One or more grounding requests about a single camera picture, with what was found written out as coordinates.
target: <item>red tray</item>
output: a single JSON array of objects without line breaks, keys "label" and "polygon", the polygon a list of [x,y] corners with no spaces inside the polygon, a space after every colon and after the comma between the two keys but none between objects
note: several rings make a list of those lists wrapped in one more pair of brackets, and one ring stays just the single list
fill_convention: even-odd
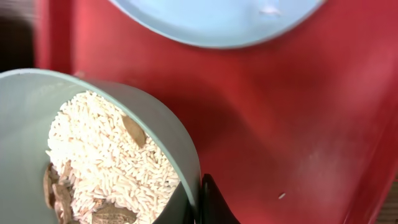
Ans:
[{"label": "red tray", "polygon": [[329,0],[240,50],[166,39],[107,0],[37,6],[37,66],[164,102],[241,223],[376,219],[398,167],[398,1]]}]

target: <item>spice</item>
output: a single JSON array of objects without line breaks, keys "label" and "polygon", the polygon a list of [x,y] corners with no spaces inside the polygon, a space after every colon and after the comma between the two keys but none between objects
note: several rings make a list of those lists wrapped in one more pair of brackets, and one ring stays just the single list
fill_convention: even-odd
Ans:
[{"label": "spice", "polygon": [[66,180],[69,177],[70,171],[72,171],[72,167],[70,166],[70,164],[71,164],[71,160],[69,160],[65,164],[65,168],[63,170],[63,174],[61,174],[61,176],[60,176],[60,182]]},{"label": "spice", "polygon": [[52,164],[50,163],[44,172],[43,187],[44,187],[45,204],[47,205],[48,208],[53,209],[55,203],[55,196],[51,185],[57,180],[55,179],[54,175],[52,175],[51,169],[52,169]]},{"label": "spice", "polygon": [[59,224],[67,224],[72,220],[72,210],[70,202],[72,201],[69,190],[60,184],[53,184],[52,189],[55,195],[55,213],[57,214]]},{"label": "spice", "polygon": [[134,223],[137,214],[126,209],[116,208],[113,204],[106,204],[93,214],[93,224],[120,224]]},{"label": "spice", "polygon": [[123,125],[129,135],[139,147],[143,147],[146,141],[145,132],[142,128],[128,116],[122,116]]}]

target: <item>light blue bowl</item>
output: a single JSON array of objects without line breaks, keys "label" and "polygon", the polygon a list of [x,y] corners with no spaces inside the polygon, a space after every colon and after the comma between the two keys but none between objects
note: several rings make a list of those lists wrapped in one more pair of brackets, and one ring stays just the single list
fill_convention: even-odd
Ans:
[{"label": "light blue bowl", "polygon": [[[110,0],[143,26],[185,44],[236,48],[276,37],[315,11],[320,0]],[[272,3],[280,16],[261,13]]]}]

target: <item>black object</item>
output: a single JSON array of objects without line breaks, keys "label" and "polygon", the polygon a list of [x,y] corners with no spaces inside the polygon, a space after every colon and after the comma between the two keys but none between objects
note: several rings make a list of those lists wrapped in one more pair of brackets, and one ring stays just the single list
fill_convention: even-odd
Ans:
[{"label": "black object", "polygon": [[[200,203],[201,224],[240,224],[210,174],[201,180]],[[193,220],[191,205],[187,202],[183,224],[193,224]]]},{"label": "black object", "polygon": [[33,27],[19,12],[12,0],[0,0],[0,72],[34,67]]}]

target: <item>rice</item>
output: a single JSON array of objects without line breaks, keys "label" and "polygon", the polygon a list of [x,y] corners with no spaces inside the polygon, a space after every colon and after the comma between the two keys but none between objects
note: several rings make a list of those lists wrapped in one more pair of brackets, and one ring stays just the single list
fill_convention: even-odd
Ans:
[{"label": "rice", "polygon": [[123,125],[121,109],[92,91],[64,103],[51,124],[46,153],[70,186],[73,219],[91,223],[105,200],[137,213],[134,223],[152,223],[180,182],[146,135],[140,148]]}]

